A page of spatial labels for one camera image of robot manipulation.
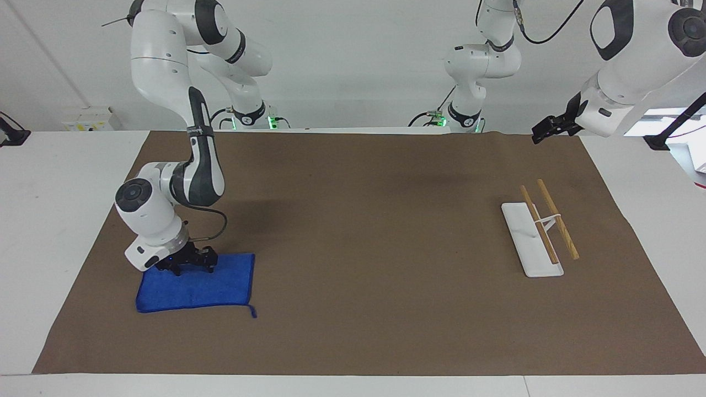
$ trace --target blue cloth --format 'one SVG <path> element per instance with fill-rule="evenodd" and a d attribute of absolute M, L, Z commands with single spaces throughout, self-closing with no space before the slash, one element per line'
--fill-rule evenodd
<path fill-rule="evenodd" d="M 203 267 L 183 265 L 181 276 L 157 268 L 144 272 L 135 306 L 140 313 L 196 307 L 250 305 L 255 254 L 219 255 L 213 273 Z"/>

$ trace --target brown mat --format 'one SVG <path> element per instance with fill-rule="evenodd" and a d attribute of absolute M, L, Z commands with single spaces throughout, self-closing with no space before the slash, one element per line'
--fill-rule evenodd
<path fill-rule="evenodd" d="M 138 314 L 132 232 L 108 216 L 34 373 L 686 374 L 706 359 L 577 138 L 220 134 L 222 253 L 257 255 L 252 303 Z M 131 175 L 187 158 L 152 132 Z M 501 204 L 537 178 L 582 255 L 522 272 Z M 194 236 L 219 227 L 179 210 Z"/>

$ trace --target wooden stick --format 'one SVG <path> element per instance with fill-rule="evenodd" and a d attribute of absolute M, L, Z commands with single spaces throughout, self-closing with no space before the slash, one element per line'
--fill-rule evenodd
<path fill-rule="evenodd" d="M 554 248 L 551 246 L 551 243 L 549 241 L 549 236 L 546 234 L 546 230 L 544 229 L 544 225 L 539 221 L 539 214 L 537 213 L 537 209 L 534 207 L 534 204 L 532 203 L 532 199 L 530 198 L 530 194 L 527 193 L 527 188 L 525 185 L 520 186 L 520 190 L 522 191 L 522 195 L 525 197 L 525 203 L 527 203 L 527 207 L 529 208 L 529 213 L 532 214 L 532 219 L 534 220 L 534 225 L 537 226 L 537 232 L 539 232 L 539 236 L 542 238 L 542 243 L 544 244 L 544 248 L 546 249 L 547 254 L 549 254 L 549 260 L 553 265 L 556 265 L 559 263 L 559 258 L 556 257 L 556 252 L 554 251 Z"/>
<path fill-rule="evenodd" d="M 539 185 L 539 188 L 542 191 L 542 196 L 544 196 L 544 201 L 546 201 L 546 204 L 549 207 L 549 210 L 551 211 L 552 215 L 558 215 L 559 209 L 556 207 L 556 204 L 554 204 L 554 200 L 551 199 L 551 196 L 549 195 L 549 190 L 546 188 L 544 181 L 541 179 L 538 179 L 537 184 Z M 556 225 L 559 228 L 559 232 L 561 233 L 561 237 L 564 238 L 564 242 L 566 243 L 566 248 L 571 253 L 571 258 L 573 258 L 574 261 L 576 259 L 579 259 L 579 255 L 578 255 L 578 251 L 576 250 L 576 246 L 574 246 L 574 244 L 573 244 L 573 240 L 571 239 L 571 236 L 569 235 L 569 230 L 566 228 L 566 224 L 564 223 L 564 219 L 561 217 L 561 215 L 556 217 Z"/>

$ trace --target wooden dowel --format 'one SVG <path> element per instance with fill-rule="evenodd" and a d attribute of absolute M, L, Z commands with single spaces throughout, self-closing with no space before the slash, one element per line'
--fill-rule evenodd
<path fill-rule="evenodd" d="M 551 211 L 552 215 L 558 215 L 559 209 L 556 207 L 556 204 L 554 204 L 554 200 L 552 200 L 551 196 L 549 195 L 549 190 L 546 188 L 544 181 L 541 179 L 538 179 L 537 184 L 539 185 L 539 188 L 542 191 L 542 196 L 544 196 L 544 201 L 546 202 L 547 206 L 549 207 L 549 210 Z M 579 259 L 579 255 L 578 255 L 578 251 L 576 250 L 576 246 L 573 244 L 573 240 L 571 239 L 571 236 L 569 235 L 569 230 L 566 228 L 566 224 L 564 223 L 564 219 L 561 217 L 561 215 L 556 217 L 556 225 L 559 228 L 559 232 L 561 233 L 561 237 L 564 239 L 564 242 L 566 243 L 566 248 L 569 250 L 569 253 L 571 254 L 571 258 L 573 260 Z"/>
<path fill-rule="evenodd" d="M 556 265 L 559 263 L 559 258 L 556 257 L 556 252 L 554 251 L 554 248 L 551 246 L 551 243 L 549 241 L 549 236 L 546 234 L 546 230 L 544 229 L 544 225 L 542 225 L 541 222 L 539 222 L 539 214 L 537 213 L 537 209 L 534 207 L 534 204 L 532 203 L 532 199 L 530 198 L 530 194 L 527 193 L 527 188 L 525 185 L 520 186 L 520 190 L 522 191 L 522 195 L 525 197 L 525 203 L 527 203 L 527 207 L 529 208 L 529 213 L 532 214 L 532 219 L 534 220 L 534 225 L 537 226 L 537 232 L 539 232 L 539 236 L 542 238 L 542 243 L 544 244 L 544 248 L 546 249 L 547 254 L 549 254 L 549 260 L 551 261 L 552 264 Z"/>

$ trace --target white wall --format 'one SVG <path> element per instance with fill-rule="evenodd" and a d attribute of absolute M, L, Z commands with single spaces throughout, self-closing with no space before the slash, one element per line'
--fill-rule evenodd
<path fill-rule="evenodd" d="M 546 115 L 563 112 L 601 65 L 588 35 L 601 2 L 586 0 L 547 45 L 532 46 L 517 35 L 522 69 L 487 82 L 486 129 L 529 132 Z M 60 129 L 61 108 L 84 102 L 112 107 L 126 129 L 182 129 L 177 115 L 146 102 L 133 88 L 127 23 L 100 27 L 124 16 L 130 3 L 0 0 L 0 107 L 30 129 Z M 484 41 L 473 24 L 476 1 L 221 3 L 239 28 L 272 50 L 275 67 L 259 79 L 263 95 L 299 127 L 406 125 L 417 113 L 436 108 L 453 85 L 443 69 L 447 49 Z M 546 37 L 573 4 L 526 2 L 528 33 Z M 687 73 L 666 90 L 662 104 L 690 103 L 706 90 L 705 71 L 701 63 Z M 198 67 L 192 76 L 212 111 L 228 105 L 215 79 Z"/>

